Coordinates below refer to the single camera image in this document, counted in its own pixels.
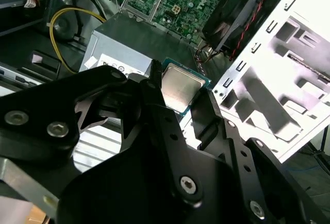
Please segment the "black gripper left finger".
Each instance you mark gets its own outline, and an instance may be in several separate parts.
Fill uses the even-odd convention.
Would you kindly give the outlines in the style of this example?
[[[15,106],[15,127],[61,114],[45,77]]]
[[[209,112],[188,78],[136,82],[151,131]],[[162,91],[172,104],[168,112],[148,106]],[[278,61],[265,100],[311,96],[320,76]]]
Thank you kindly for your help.
[[[139,82],[99,66],[2,97],[1,155],[37,170],[65,165],[80,134],[109,117],[121,120],[120,153],[134,145],[153,149],[175,200],[201,205],[203,190],[176,115],[164,103],[156,60]]]

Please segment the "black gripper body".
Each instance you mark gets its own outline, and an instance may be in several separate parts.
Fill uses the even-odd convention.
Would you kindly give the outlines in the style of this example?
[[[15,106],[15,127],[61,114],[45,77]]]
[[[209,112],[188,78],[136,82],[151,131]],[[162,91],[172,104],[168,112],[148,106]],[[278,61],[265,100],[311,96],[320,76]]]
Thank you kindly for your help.
[[[74,179],[59,201],[57,223],[247,223],[228,166],[190,149],[203,187],[203,201],[192,209],[171,195],[153,149],[134,145]]]

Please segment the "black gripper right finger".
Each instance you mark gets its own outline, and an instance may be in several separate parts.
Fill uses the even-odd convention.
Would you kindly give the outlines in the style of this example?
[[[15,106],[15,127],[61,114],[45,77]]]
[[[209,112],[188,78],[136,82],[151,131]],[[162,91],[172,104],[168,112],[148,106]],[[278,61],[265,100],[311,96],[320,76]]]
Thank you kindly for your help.
[[[198,149],[222,159],[232,174],[241,223],[329,223],[327,217],[264,142],[244,141],[224,118],[210,90],[191,106]]]

